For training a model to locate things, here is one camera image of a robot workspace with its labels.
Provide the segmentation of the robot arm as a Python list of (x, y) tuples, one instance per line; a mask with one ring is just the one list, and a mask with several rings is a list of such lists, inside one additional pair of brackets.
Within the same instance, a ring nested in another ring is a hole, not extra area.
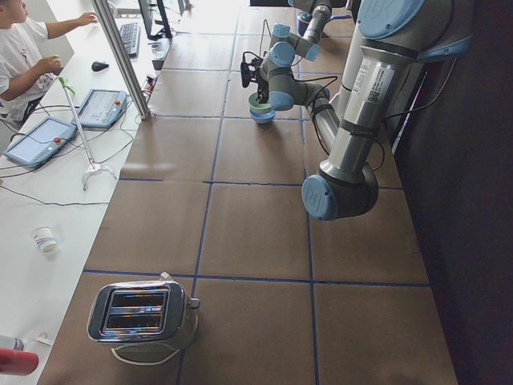
[(472, 1), (364, 1), (356, 18), (340, 91), (331, 97), (321, 85), (293, 77), (297, 56), (317, 57), (319, 40), (337, 1), (295, 1), (311, 15), (302, 36), (289, 27), (273, 28), (269, 54), (260, 73), (276, 111), (305, 107), (328, 149), (301, 196), (309, 215), (321, 221), (367, 213), (378, 198), (378, 183), (367, 157), (397, 87), (413, 63), (436, 62), (469, 46)]
[(317, 99), (329, 98), (326, 86), (295, 79), (292, 65), (296, 57), (316, 60), (321, 51), (321, 34), (331, 19), (334, 2), (290, 1), (289, 5), (312, 16), (308, 27), (299, 35), (285, 24), (274, 24), (269, 51), (256, 67), (258, 89), (276, 111), (287, 111), (295, 105), (308, 107)]

